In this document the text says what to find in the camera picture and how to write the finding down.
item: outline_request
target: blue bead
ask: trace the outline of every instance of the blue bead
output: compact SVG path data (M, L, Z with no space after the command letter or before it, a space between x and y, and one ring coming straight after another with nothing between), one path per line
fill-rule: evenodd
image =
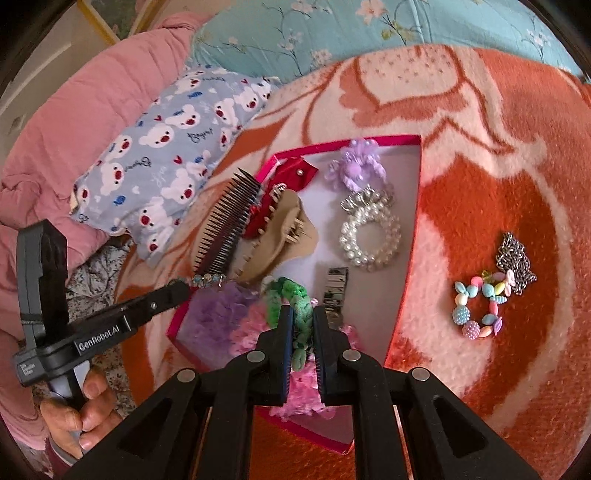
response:
M468 294L468 297L473 299L478 294L478 287L476 285L468 285L466 287L466 293Z
M470 310L464 305L458 305L453 309L452 318L456 325L464 325L470 320Z
M456 289L458 293L466 293L466 287L461 281L457 281L453 284L453 288Z
M482 317L482 324L483 325L492 325L493 323L496 322L496 319L498 317L496 315L493 315L492 313L487 313L486 315L484 315L484 317Z
M485 283L482 286L482 294L488 299L488 298L494 296L495 288L491 284Z

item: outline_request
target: pink scrunchie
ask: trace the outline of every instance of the pink scrunchie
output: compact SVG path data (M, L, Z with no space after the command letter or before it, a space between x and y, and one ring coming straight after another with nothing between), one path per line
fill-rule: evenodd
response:
M248 314L244 317L236 330L230 334L230 354L242 355L256 347L256 340L261 332L270 330L266 320L267 304L259 300L252 304ZM351 348L359 347L359 338L355 328L351 325L343 325L341 331L349 337ZM336 407L325 407L320 401L318 382L316 380L316 365L314 355L310 355L304 368L299 372L291 372L290 394L287 402L282 407L271 407L269 414L287 421L292 415L312 415L317 413L324 419L335 416Z

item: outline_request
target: blue bear print pillow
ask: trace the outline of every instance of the blue bear print pillow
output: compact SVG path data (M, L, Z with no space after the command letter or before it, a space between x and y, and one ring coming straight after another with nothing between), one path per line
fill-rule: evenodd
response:
M197 64L154 100L74 185L72 217L110 235L129 232L154 266L237 133L276 86Z

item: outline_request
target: fleece blanket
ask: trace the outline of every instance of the fleece blanket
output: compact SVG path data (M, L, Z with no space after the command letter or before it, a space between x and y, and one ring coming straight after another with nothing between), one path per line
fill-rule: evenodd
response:
M33 115L8 155L0 184L0 413L12 435L43 450L47 431L11 356L22 339L17 297L17 231L49 219L67 238L68 271L107 235L70 219L72 185L184 66L205 17L182 13L96 56Z
M492 50L416 46L325 67L271 98L155 270L128 257L119 299L191 274L204 219L238 167L301 145L420 134L414 253L386 365L429 368L557 479L591 428L590 107L591 87L573 76ZM453 282L494 268L504 231L526 245L538 281L502 306L498 338L471 342L451 322ZM172 314L123 345L137 401L188 364L164 334ZM255 419L251 478L353 479L353 462Z

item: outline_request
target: white pearl hair tie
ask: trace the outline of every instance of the white pearl hair tie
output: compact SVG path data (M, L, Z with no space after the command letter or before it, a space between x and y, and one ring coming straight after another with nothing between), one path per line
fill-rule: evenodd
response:
M345 257L354 266L366 268L367 271L372 272L386 267L398 252L400 220L390 210L393 202L392 194L377 192L369 186L341 202L349 218L341 227L339 243L345 252ZM379 223L386 233L383 246L374 252L365 252L357 244L357 228L368 222Z

